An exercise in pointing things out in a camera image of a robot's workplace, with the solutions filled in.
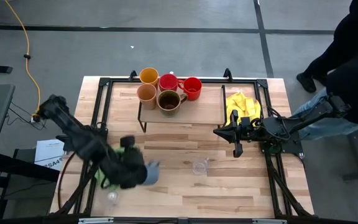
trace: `gray floor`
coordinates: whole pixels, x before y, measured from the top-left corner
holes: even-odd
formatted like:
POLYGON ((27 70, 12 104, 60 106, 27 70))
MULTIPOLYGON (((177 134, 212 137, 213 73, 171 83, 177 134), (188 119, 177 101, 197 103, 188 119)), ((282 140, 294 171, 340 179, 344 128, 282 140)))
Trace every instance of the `gray floor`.
MULTIPOLYGON (((350 0, 259 3, 266 29, 333 30, 347 14, 350 0)), ((11 4, 23 22, 32 25, 258 29, 253 0, 13 0, 11 4)), ((2 1, 0 24, 17 24, 2 1)), ((160 73, 218 77, 229 67, 236 77, 267 77, 259 34, 30 31, 29 38, 30 70, 42 100, 50 94, 63 95, 72 109, 85 75, 128 75, 131 70, 155 67, 160 73)), ((271 75, 284 78, 295 110, 313 96, 302 90, 295 75, 322 53, 332 35, 269 34, 266 39, 271 75)), ((14 67, 10 75, 0 75, 0 83, 14 84, 13 102, 33 112, 36 89, 25 73, 24 53, 22 31, 0 30, 0 65, 14 67)), ((59 133, 52 123, 42 131, 20 122, 5 125, 0 152, 11 156, 15 148, 32 148, 37 140, 59 133)), ((304 149, 316 214, 358 221, 358 180, 341 179, 357 171, 347 138, 304 142, 304 149)))

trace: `wooden table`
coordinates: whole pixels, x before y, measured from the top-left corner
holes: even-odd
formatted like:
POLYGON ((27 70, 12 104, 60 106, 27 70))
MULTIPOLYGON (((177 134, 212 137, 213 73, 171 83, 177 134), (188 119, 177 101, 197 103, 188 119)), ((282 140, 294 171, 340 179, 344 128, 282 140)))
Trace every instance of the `wooden table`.
MULTIPOLYGON (((90 124, 100 77, 84 77, 75 117, 90 124)), ((226 94, 242 91, 254 97, 254 87, 225 84, 226 94)), ((284 81, 268 79, 272 106, 283 116, 291 114, 284 81)), ((143 133, 137 121, 139 84, 115 83, 108 117, 108 141, 117 146, 119 138, 133 134, 145 160, 160 160, 160 178, 149 187, 120 190, 118 204, 107 203, 108 190, 97 188, 92 216, 114 217, 203 217, 203 218, 272 218, 272 199, 265 158, 255 142, 243 142, 244 153, 233 158, 234 146, 213 134, 216 126, 206 124, 152 123, 143 133), (206 175, 194 175, 192 163, 209 158, 206 175)), ((283 154, 288 188, 304 208, 313 213, 305 171, 299 158, 283 154)), ((72 194, 80 178, 82 161, 74 157, 62 182, 62 201, 72 194)), ((280 190, 280 208, 284 210, 280 190)), ((85 190, 83 206, 88 191, 85 190)), ((51 212, 57 210, 57 191, 51 212)))

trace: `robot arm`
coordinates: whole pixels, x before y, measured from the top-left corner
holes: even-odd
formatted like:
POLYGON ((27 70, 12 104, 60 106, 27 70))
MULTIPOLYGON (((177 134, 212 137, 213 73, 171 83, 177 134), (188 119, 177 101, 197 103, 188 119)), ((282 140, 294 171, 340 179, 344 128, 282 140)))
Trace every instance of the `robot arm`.
POLYGON ((241 118, 237 124, 238 113, 234 110, 230 115, 230 124, 213 132, 229 143, 235 144, 234 157, 242 154, 240 141, 266 142, 271 146, 291 148, 299 142, 298 131, 323 118, 342 118, 349 111, 350 106, 338 96, 322 97, 311 109, 293 115, 290 118, 280 116, 273 108, 268 108, 276 117, 270 116, 263 120, 250 121, 241 118))
POLYGON ((38 114, 43 119, 51 119, 62 129, 67 136, 65 142, 70 146, 66 149, 74 151, 84 161, 99 164, 110 184, 131 188, 145 182, 147 168, 142 154, 134 147, 134 136, 121 139, 124 147, 121 157, 111 149, 102 134, 90 126, 82 125, 69 113, 63 97, 52 95, 41 104, 38 114))

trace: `yellow cable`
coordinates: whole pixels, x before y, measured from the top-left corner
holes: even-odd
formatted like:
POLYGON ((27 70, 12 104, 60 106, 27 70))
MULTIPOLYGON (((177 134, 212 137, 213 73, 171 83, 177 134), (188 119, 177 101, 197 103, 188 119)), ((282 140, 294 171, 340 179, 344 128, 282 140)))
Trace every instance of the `yellow cable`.
MULTIPOLYGON (((11 9, 11 11, 13 12, 13 14, 15 15, 16 19, 20 22, 20 25, 23 28, 24 31, 24 35, 25 35, 25 39, 27 41, 27 55, 30 55, 30 41, 29 41, 29 36, 27 35, 27 31, 24 28, 24 25, 22 23, 22 21, 20 20, 19 16, 16 14, 15 10, 13 9, 13 7, 9 4, 9 2, 7 0, 5 0, 6 4, 9 6, 9 8, 11 9)), ((32 82, 34 82, 34 85, 37 87, 37 91, 38 91, 38 104, 37 104, 37 109, 35 112, 38 112, 39 108, 40 108, 40 100, 41 100, 41 91, 40 91, 40 87, 38 86, 37 82, 35 81, 35 79, 31 76, 30 72, 29 72, 29 59, 26 58, 25 59, 25 70, 27 72, 27 74, 29 75, 29 77, 31 78, 32 82)))

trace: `person's leg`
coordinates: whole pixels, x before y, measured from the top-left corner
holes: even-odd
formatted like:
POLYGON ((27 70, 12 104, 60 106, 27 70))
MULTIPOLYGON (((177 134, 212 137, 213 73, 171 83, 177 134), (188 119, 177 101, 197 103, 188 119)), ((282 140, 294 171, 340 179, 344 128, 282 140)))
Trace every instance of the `person's leg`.
POLYGON ((348 62, 358 54, 358 21, 346 16, 336 27, 334 40, 326 51, 310 63, 296 79, 303 88, 313 93, 316 85, 313 78, 325 86, 327 73, 348 62))
POLYGON ((325 97, 325 96, 327 96, 327 89, 323 88, 311 100, 301 105, 293 114, 296 115, 298 113, 311 109, 313 106, 315 106, 318 103, 321 97, 325 97))
MULTIPOLYGON (((318 101, 327 96, 327 91, 323 88, 310 101, 301 105, 294 114, 302 113, 314 107, 318 101)), ((305 140, 315 140, 322 137, 335 136, 338 134, 350 134, 358 130, 358 124, 352 123, 344 118, 324 118, 301 130, 299 136, 305 140)))
POLYGON ((299 136, 304 140, 316 140, 328 136, 350 134, 357 130, 358 124, 344 118, 324 118, 299 130, 299 136))

